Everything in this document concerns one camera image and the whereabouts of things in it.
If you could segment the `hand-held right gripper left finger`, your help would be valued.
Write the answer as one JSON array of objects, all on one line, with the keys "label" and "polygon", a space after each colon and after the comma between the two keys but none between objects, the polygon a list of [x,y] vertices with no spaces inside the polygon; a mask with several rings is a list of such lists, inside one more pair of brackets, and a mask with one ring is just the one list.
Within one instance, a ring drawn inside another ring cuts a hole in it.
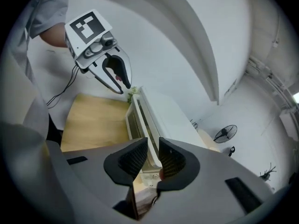
[{"label": "hand-held right gripper left finger", "polygon": [[148,139],[65,152],[80,181],[100,201],[119,213],[139,218],[133,182],[148,156]]}]

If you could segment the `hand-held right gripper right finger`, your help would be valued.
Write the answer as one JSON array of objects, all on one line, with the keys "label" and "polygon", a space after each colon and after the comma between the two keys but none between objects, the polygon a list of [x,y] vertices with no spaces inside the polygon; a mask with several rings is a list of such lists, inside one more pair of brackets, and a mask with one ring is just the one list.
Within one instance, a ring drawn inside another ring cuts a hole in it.
[{"label": "hand-held right gripper right finger", "polygon": [[225,224],[245,217],[272,197],[269,186],[231,157],[160,138],[164,179],[142,224]]}]

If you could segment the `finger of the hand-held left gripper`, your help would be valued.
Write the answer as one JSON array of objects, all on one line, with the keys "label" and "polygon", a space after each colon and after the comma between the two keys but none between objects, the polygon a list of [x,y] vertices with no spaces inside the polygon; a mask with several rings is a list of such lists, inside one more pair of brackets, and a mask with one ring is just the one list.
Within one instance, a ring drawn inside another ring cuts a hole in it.
[{"label": "finger of the hand-held left gripper", "polygon": [[119,46],[111,49],[106,53],[108,62],[106,68],[111,68],[115,76],[108,75],[109,89],[121,89],[119,81],[124,84],[127,89],[131,88],[132,84],[132,70],[129,56]]},{"label": "finger of the hand-held left gripper", "polygon": [[121,86],[107,70],[108,61],[109,58],[107,56],[101,56],[90,65],[90,72],[111,91],[117,94],[123,94]]}]

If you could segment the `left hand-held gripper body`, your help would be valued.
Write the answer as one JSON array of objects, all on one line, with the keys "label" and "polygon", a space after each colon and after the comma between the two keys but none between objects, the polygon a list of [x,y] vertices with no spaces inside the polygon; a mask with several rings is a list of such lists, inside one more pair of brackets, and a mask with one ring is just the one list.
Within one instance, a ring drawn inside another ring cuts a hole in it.
[{"label": "left hand-held gripper body", "polygon": [[82,73],[102,55],[115,48],[112,26],[95,9],[89,10],[65,24],[65,42]]}]

